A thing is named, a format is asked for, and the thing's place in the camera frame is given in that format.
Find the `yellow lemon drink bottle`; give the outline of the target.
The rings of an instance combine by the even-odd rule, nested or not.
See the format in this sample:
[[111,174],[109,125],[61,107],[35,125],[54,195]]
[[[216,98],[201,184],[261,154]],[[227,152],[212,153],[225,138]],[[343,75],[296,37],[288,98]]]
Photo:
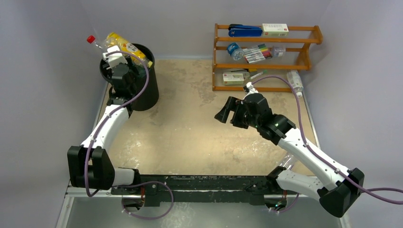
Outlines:
[[121,51],[130,52],[141,59],[148,68],[150,68],[153,64],[151,60],[145,55],[143,51],[141,51],[137,46],[130,43],[128,40],[118,35],[115,32],[111,32],[106,39],[104,40],[105,45],[110,48],[112,46],[119,46]]

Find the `red cap bottle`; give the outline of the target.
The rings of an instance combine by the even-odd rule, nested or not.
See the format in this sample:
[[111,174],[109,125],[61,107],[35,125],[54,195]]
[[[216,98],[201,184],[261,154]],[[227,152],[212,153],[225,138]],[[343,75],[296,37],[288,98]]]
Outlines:
[[102,58],[104,58],[104,53],[107,53],[107,46],[104,40],[99,40],[95,36],[90,35],[88,36],[86,41],[94,48],[96,48],[98,51],[100,51]]

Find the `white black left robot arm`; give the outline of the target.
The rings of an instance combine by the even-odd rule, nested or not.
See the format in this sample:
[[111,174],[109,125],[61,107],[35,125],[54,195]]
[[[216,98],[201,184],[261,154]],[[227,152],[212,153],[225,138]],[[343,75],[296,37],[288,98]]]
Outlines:
[[145,92],[149,70],[121,63],[111,69],[103,65],[101,73],[111,85],[105,112],[91,134],[79,146],[71,146],[67,151],[70,183],[73,187],[84,188],[89,197],[116,186],[123,186],[129,194],[137,194],[142,187],[139,171],[116,168],[107,152]]

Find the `clear bottle under right arm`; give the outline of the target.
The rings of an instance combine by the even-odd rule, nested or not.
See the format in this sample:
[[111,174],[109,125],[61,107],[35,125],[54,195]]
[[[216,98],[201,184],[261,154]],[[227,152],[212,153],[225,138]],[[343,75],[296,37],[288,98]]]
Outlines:
[[295,166],[297,161],[298,161],[298,159],[294,155],[287,153],[283,157],[283,159],[278,163],[278,166],[284,167],[287,170],[291,170]]

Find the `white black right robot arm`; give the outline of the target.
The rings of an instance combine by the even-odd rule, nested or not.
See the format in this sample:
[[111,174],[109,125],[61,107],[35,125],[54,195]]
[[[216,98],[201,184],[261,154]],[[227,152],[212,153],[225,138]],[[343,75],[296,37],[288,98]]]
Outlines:
[[341,218],[362,194],[359,189],[365,175],[349,169],[327,156],[302,135],[302,131],[281,114],[274,114],[262,94],[250,94],[243,100],[230,96],[215,119],[238,128],[253,127],[266,140],[282,148],[302,162],[314,174],[309,177],[277,167],[268,176],[267,188],[272,193],[291,190],[317,200],[331,215]]

